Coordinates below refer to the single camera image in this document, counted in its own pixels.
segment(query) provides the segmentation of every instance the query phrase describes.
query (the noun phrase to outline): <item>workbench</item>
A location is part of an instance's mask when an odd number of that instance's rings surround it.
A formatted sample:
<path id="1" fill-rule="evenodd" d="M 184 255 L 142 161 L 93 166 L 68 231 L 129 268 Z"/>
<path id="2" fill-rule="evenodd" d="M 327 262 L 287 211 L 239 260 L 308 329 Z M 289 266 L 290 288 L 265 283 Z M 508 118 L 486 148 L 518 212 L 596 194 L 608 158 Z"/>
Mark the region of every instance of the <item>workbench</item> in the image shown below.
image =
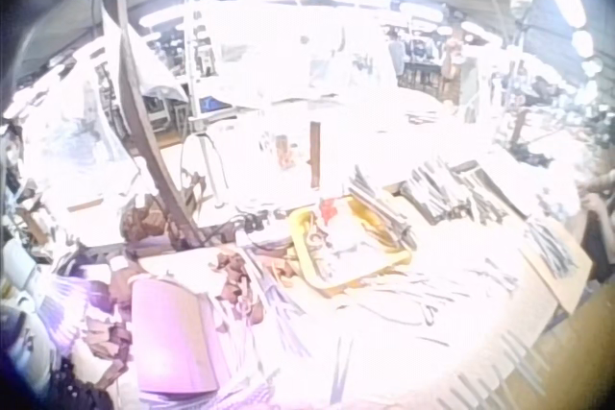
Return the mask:
<path id="1" fill-rule="evenodd" d="M 419 223 L 418 217 L 413 220 Z M 413 254 L 409 266 L 398 269 L 444 274 L 471 264 L 486 253 L 497 253 L 499 261 L 507 261 L 506 270 L 519 279 L 519 287 L 512 295 L 495 290 L 489 297 L 456 305 L 455 309 L 442 314 L 437 331 L 431 327 L 431 331 L 416 332 L 412 327 L 374 317 L 345 296 L 323 298 L 300 277 L 293 277 L 289 281 L 288 294 L 309 315 L 308 321 L 296 327 L 309 339 L 308 344 L 315 354 L 311 360 L 293 359 L 282 365 L 275 379 L 274 399 L 282 408 L 305 408 L 308 402 L 316 407 L 327 406 L 333 374 L 332 357 L 335 357 L 339 332 L 354 338 L 344 393 L 344 401 L 348 404 L 342 408 L 384 408 L 391 404 L 402 404 L 405 408 L 442 408 L 433 396 L 440 396 L 451 408 L 463 408 L 451 389 L 461 393 L 468 402 L 478 404 L 472 394 L 460 386 L 457 375 L 464 372 L 473 381 L 481 377 L 495 390 L 499 383 L 491 366 L 497 365 L 504 376 L 513 371 L 513 365 L 503 357 L 500 335 L 512 330 L 526 345 L 536 343 L 552 318 L 557 302 L 526 260 L 503 241 L 503 234 L 465 220 L 444 222 L 435 227 L 419 223 L 417 232 L 421 236 L 419 250 Z M 199 293 L 207 290 L 209 265 L 215 262 L 218 252 L 217 248 L 198 249 L 141 258 L 139 263 L 148 272 L 159 276 L 170 274 Z M 90 278 L 103 281 L 110 276 L 106 266 L 89 267 L 86 273 Z M 391 299 L 382 302 L 381 311 L 391 312 Z M 404 302 L 395 301 L 393 310 L 403 313 Z M 435 335 L 449 346 L 418 338 L 425 334 Z M 92 381 L 96 381 L 97 375 L 108 365 L 93 358 L 80 342 L 73 360 L 78 376 Z M 552 367 L 552 373 L 558 373 Z M 129 371 L 110 388 L 111 395 L 116 402 L 121 402 L 122 408 L 141 408 L 132 368 L 129 364 Z M 516 374 L 507 382 L 512 389 L 517 389 L 518 404 L 528 401 L 522 394 L 527 394 L 531 388 L 520 384 Z M 552 380 L 547 378 L 546 382 L 551 383 L 548 389 L 556 389 Z M 545 402 L 536 398 L 533 401 Z"/>

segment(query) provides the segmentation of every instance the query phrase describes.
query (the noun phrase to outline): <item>metal rod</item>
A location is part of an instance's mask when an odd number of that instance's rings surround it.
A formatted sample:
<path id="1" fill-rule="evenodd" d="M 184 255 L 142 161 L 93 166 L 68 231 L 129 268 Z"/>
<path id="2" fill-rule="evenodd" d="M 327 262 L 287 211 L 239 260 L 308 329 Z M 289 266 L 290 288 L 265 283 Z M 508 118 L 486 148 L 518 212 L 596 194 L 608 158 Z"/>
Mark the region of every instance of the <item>metal rod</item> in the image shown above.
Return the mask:
<path id="1" fill-rule="evenodd" d="M 512 393 L 508 389 L 508 385 L 506 384 L 506 380 L 504 379 L 504 377 L 500 373 L 500 369 L 498 369 L 498 367 L 496 367 L 495 365 L 492 365 L 491 367 L 493 368 L 493 372 L 496 374 L 496 377 L 498 378 L 498 381 L 500 382 L 500 386 L 502 387 L 502 390 L 504 392 L 504 396 L 506 397 L 506 400 L 508 400 L 508 403 L 510 404 L 510 406 L 512 407 L 513 410 L 519 410 L 519 407 L 515 403 L 515 399 L 512 397 Z"/>
<path id="2" fill-rule="evenodd" d="M 475 389 L 475 387 L 472 385 L 472 383 L 470 382 L 470 380 L 465 374 L 459 374 L 458 378 L 459 378 L 459 381 L 461 381 L 463 385 L 466 388 L 468 388 L 468 391 L 470 391 L 472 396 L 474 396 L 476 400 L 479 401 L 479 407 L 489 408 L 489 405 L 487 405 L 487 402 L 485 401 L 485 399 L 482 397 L 480 392 Z"/>

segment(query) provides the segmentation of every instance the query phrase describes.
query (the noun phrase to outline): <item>clutter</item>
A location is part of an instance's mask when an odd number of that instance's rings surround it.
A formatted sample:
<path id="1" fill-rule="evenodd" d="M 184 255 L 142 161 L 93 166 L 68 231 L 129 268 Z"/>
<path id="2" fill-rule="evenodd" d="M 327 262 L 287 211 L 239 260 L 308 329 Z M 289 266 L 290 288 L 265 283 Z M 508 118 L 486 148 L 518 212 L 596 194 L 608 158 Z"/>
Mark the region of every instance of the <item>clutter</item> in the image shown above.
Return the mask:
<path id="1" fill-rule="evenodd" d="M 145 274 L 145 271 L 125 256 L 116 256 L 110 260 L 111 283 L 109 294 L 111 301 L 117 304 L 120 316 L 124 322 L 131 320 L 131 305 L 133 288 L 130 283 L 132 277 Z"/>
<path id="2" fill-rule="evenodd" d="M 229 302 L 242 315 L 246 315 L 250 325 L 260 324 L 264 315 L 262 301 L 257 300 L 254 295 L 243 257 L 239 253 L 219 253 L 216 270 L 225 271 L 227 274 L 222 292 L 216 298 Z"/>
<path id="3" fill-rule="evenodd" d="M 65 358 L 61 360 L 60 369 L 51 373 L 46 403 L 49 408 L 66 410 L 113 409 L 109 394 L 92 383 L 77 379 L 73 364 Z"/>
<path id="4" fill-rule="evenodd" d="M 527 220 L 529 237 L 538 247 L 539 253 L 552 274 L 557 278 L 567 277 L 577 268 L 568 250 L 540 220 Z"/>
<path id="5" fill-rule="evenodd" d="M 384 191 L 376 191 L 356 167 L 355 177 L 350 178 L 349 191 L 351 195 L 376 213 L 385 225 L 398 248 L 407 251 L 416 250 L 416 242 L 412 237 L 412 229 L 404 215 L 399 213 L 393 204 L 383 199 Z"/>
<path id="6" fill-rule="evenodd" d="M 414 168 L 400 191 L 432 225 L 460 218 L 469 211 L 467 190 L 440 158 Z"/>
<path id="7" fill-rule="evenodd" d="M 306 312 L 288 297 L 266 269 L 261 270 L 249 252 L 246 252 L 246 263 L 246 270 L 255 284 L 264 312 L 269 313 L 275 322 L 283 350 L 296 356 L 309 357 L 308 348 L 292 326 L 292 321 Z"/>
<path id="8" fill-rule="evenodd" d="M 302 275 L 311 286 L 325 290 L 341 287 L 409 259 L 409 252 L 392 240 L 380 217 L 364 204 L 349 198 L 334 203 L 339 209 L 350 209 L 344 212 L 346 226 L 340 224 L 337 232 L 344 228 L 349 235 L 342 239 L 338 235 L 339 240 L 329 240 L 328 228 L 324 220 L 314 218 L 313 207 L 295 210 L 288 218 Z M 350 213 L 353 222 L 349 222 Z M 333 244 L 352 248 L 336 252 Z"/>

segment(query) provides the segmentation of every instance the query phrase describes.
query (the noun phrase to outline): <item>person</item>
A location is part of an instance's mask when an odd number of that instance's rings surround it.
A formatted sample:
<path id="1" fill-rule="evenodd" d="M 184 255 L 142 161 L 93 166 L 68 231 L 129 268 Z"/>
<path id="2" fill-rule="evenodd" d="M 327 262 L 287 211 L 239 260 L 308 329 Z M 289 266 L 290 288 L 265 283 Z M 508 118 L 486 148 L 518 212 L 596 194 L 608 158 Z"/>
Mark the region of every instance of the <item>person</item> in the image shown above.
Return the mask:
<path id="1" fill-rule="evenodd" d="M 605 201 L 600 193 L 615 186 L 615 169 L 579 185 L 583 208 L 589 212 L 581 246 L 594 261 L 594 277 L 602 283 L 615 273 L 615 201 Z"/>
<path id="2" fill-rule="evenodd" d="M 393 68 L 395 69 L 395 75 L 397 76 L 397 84 L 401 85 L 406 70 L 406 63 L 404 61 L 406 56 L 406 47 L 399 39 L 395 31 L 391 30 L 388 36 L 388 51 L 391 54 L 391 59 L 393 60 Z"/>

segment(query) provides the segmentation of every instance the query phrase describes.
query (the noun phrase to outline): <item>metal tool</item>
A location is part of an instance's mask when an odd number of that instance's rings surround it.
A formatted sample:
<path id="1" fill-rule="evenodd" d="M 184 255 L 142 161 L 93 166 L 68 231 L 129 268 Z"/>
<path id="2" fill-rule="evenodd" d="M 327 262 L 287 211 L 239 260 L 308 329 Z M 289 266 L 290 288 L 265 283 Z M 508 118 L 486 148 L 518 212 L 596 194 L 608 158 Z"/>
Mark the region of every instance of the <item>metal tool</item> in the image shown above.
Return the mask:
<path id="1" fill-rule="evenodd" d="M 500 369 L 498 369 L 498 367 L 496 367 L 495 365 L 492 365 L 491 368 L 493 369 L 494 374 L 496 374 L 496 377 L 498 378 L 498 382 L 500 383 L 500 386 L 502 386 L 502 390 L 504 391 L 506 400 L 508 400 L 508 403 L 510 404 L 513 410 L 519 410 L 519 407 L 515 403 L 514 398 L 512 398 L 512 393 L 508 389 L 508 385 L 506 384 L 504 377 L 500 373 Z"/>
<path id="2" fill-rule="evenodd" d="M 508 330 L 507 333 L 508 336 L 512 338 L 514 342 L 517 343 L 525 353 L 529 353 L 529 355 L 531 355 L 543 369 L 545 369 L 547 372 L 551 370 L 551 367 L 549 367 L 545 359 L 543 359 L 540 354 L 536 353 L 533 348 L 528 348 L 524 344 L 524 342 L 521 341 L 519 337 L 515 335 L 512 331 Z"/>
<path id="3" fill-rule="evenodd" d="M 538 247 L 543 261 L 553 276 L 563 278 L 571 275 L 577 264 L 559 239 L 538 219 L 528 220 L 527 225 L 530 238 Z"/>
<path id="4" fill-rule="evenodd" d="M 479 401 L 479 408 L 488 409 L 489 406 L 487 405 L 484 397 L 474 388 L 468 377 L 465 374 L 459 374 L 457 377 L 459 378 L 459 381 L 461 381 L 461 383 L 463 383 L 463 385 L 467 388 L 467 390 L 470 391 L 472 396 Z"/>
<path id="5" fill-rule="evenodd" d="M 350 178 L 349 191 L 353 197 L 378 215 L 381 222 L 391 235 L 391 239 L 400 248 L 416 250 L 416 242 L 412 236 L 410 223 L 406 217 L 382 200 L 360 173 L 358 167 L 354 178 Z"/>
<path id="6" fill-rule="evenodd" d="M 469 193 L 440 158 L 416 166 L 400 192 L 432 224 L 469 212 Z"/>
<path id="7" fill-rule="evenodd" d="M 457 389 L 451 389 L 451 393 L 453 393 L 453 396 L 458 398 L 459 401 L 466 406 L 466 408 L 469 408 L 470 410 L 474 410 L 474 406 L 470 405 L 470 402 L 468 402 L 465 399 L 465 397 L 462 396 L 461 393 Z"/>
<path id="8" fill-rule="evenodd" d="M 523 376 L 523 378 L 526 379 L 526 381 L 534 389 L 534 391 L 536 391 L 537 394 L 542 397 L 547 396 L 547 392 L 541 386 L 540 378 L 538 376 L 536 376 L 531 370 L 529 370 L 524 363 L 515 360 L 509 350 L 504 350 L 504 355 L 510 362 L 512 362 L 512 364 L 515 366 L 515 369 L 519 371 L 519 373 Z"/>
<path id="9" fill-rule="evenodd" d="M 487 395 L 490 396 L 494 402 L 496 402 L 496 405 L 498 406 L 498 408 L 500 410 L 506 410 L 506 406 L 504 405 L 504 402 L 498 397 L 495 391 L 492 391 L 491 388 L 487 386 L 487 383 L 485 383 L 481 378 L 478 379 L 478 382 L 479 382 L 480 387 L 486 391 Z"/>
<path id="10" fill-rule="evenodd" d="M 330 405 L 341 402 L 344 396 L 344 387 L 346 386 L 346 376 L 348 375 L 348 365 L 350 363 L 352 348 L 352 338 L 344 341 L 341 336 L 339 337 L 337 341 L 337 359 L 335 361 L 335 372 L 333 373 Z"/>
<path id="11" fill-rule="evenodd" d="M 444 410 L 453 410 L 453 408 L 441 398 L 437 398 L 435 401 L 438 402 Z"/>

